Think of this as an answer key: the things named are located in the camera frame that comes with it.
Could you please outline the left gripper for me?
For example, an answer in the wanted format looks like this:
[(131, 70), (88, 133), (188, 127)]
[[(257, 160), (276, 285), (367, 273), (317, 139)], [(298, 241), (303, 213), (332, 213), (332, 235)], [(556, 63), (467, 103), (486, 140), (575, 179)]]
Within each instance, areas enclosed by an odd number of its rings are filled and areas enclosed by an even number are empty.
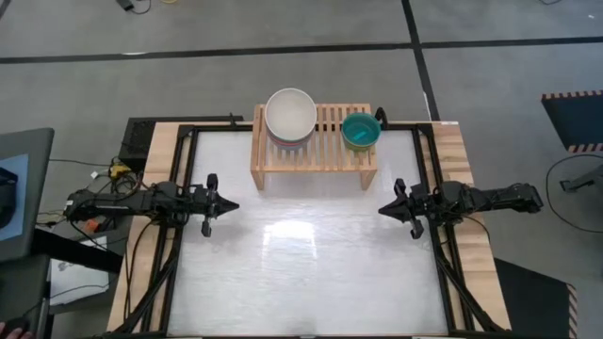
[[(218, 175), (216, 173), (210, 173), (207, 175), (205, 185), (193, 185), (191, 187), (191, 214), (204, 216), (201, 226), (201, 233), (203, 236), (210, 236), (212, 234), (210, 219), (218, 217), (218, 184)], [(221, 209), (222, 215), (235, 211), (239, 208), (238, 203), (232, 202), (223, 197), (221, 197), (221, 204), (226, 206)]]

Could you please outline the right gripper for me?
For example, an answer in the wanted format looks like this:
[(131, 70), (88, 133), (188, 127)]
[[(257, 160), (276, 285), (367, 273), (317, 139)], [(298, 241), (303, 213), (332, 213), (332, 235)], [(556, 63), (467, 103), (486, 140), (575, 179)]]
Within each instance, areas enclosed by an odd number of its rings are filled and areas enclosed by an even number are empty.
[(410, 235), (413, 239), (418, 239), (423, 235), (424, 227), (417, 218), (425, 217), (428, 221), (437, 221), (436, 206), (433, 197), (422, 184), (412, 186), (410, 194), (406, 192), (406, 188), (405, 182), (398, 178), (394, 183), (396, 198), (381, 207), (378, 213), (402, 222), (410, 222)]

